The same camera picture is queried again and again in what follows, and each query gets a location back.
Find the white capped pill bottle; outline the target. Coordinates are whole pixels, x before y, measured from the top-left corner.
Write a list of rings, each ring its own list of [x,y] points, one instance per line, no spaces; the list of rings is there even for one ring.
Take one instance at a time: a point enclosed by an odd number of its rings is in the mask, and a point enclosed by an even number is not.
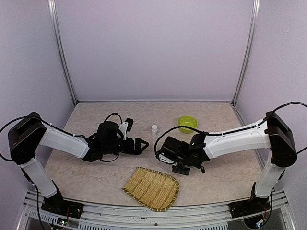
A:
[[[157,132],[158,132],[158,126],[157,125],[152,125],[151,126],[151,135],[153,137],[156,137],[157,136]]]

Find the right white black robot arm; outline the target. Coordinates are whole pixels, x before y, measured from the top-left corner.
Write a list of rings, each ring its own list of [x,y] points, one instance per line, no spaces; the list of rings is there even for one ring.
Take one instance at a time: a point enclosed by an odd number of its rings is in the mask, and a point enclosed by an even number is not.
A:
[[[260,178],[254,183],[250,198],[232,202],[229,206],[232,217],[270,209],[272,205],[269,201],[273,187],[285,169],[297,161],[299,154],[291,129],[276,113],[292,104],[283,104],[267,112],[264,119],[250,125],[216,133],[199,132],[193,136],[189,144],[173,140],[171,146],[161,152],[161,159],[188,174],[188,167],[196,167],[203,171],[203,162],[226,154],[269,149],[271,157],[265,164]]]

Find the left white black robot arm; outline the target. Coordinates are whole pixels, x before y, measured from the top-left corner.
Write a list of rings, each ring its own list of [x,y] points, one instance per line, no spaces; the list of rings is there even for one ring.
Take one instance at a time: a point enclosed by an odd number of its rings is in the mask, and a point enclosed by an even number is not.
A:
[[[106,118],[89,137],[64,131],[43,120],[37,112],[8,122],[1,131],[12,123],[15,126],[8,132],[11,157],[4,160],[20,166],[25,177],[44,197],[42,209],[53,213],[72,211],[74,208],[80,212],[83,206],[63,198],[56,184],[36,159],[35,151],[38,146],[60,150],[86,162],[103,161],[103,156],[108,154],[116,157],[121,153],[140,155],[149,146],[141,138],[127,137],[133,126],[133,119],[130,118],[121,120],[119,124]]]

